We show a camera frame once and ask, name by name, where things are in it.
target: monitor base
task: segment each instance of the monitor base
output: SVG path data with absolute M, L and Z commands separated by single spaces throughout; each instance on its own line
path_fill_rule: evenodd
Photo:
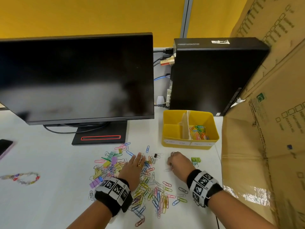
M 86 128 L 78 128 L 74 136 L 72 145 L 91 145 L 91 144 L 108 144 L 108 143 L 125 143 L 127 132 L 127 121 L 112 121 L 104 128 L 90 132 L 82 131 Z

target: left hand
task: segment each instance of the left hand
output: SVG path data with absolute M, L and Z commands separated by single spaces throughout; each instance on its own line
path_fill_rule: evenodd
M 145 156 L 141 159 L 141 153 L 138 153 L 137 157 L 133 155 L 120 171 L 118 178 L 128 181 L 130 191 L 134 191 L 140 184 L 140 173 L 142 168 L 138 166 L 138 164 L 141 163 L 142 166 L 144 166 L 144 162 Z

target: yellow partition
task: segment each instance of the yellow partition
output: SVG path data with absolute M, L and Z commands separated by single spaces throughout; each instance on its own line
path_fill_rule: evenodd
M 187 37 L 229 37 L 246 1 L 193 0 Z
M 1 0 L 0 38 L 152 32 L 180 36 L 184 0 Z

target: white desk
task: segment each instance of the white desk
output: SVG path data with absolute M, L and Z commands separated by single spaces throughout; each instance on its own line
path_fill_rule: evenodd
M 155 167 L 156 180 L 166 181 L 173 186 L 172 194 L 180 193 L 178 187 L 187 186 L 178 180 L 168 168 L 166 161 L 170 152 L 181 151 L 188 158 L 200 157 L 199 169 L 214 176 L 220 184 L 221 139 L 210 150 L 187 150 L 163 147 L 162 108 L 155 108 L 155 119 L 128 121 L 127 142 L 134 154 L 148 155 L 163 153 Z M 221 136 L 222 117 L 215 117 Z M 53 128 L 70 131 L 72 128 Z M 94 160 L 101 159 L 106 151 L 112 151 L 117 144 L 72 146 L 74 134 L 54 134 L 41 125 L 29 126 L 10 111 L 0 111 L 0 139 L 15 141 L 17 144 L 0 160 L 0 176 L 17 173 L 37 172 L 40 180 L 28 186 L 12 180 L 0 180 L 0 228 L 3 229 L 48 229 L 66 228 L 91 203 L 89 177 L 94 175 Z M 130 158 L 126 152 L 123 156 Z M 158 219 L 151 201 L 146 201 L 145 222 L 139 228 L 218 228 L 215 215 L 206 208 L 202 213 L 187 196 L 188 203 L 172 205 Z M 131 211 L 119 216 L 107 228 L 135 228 L 139 218 Z

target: monitor screen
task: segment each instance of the monitor screen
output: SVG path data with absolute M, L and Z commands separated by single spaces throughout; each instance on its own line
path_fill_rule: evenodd
M 0 103 L 28 124 L 153 118 L 153 35 L 1 41 Z

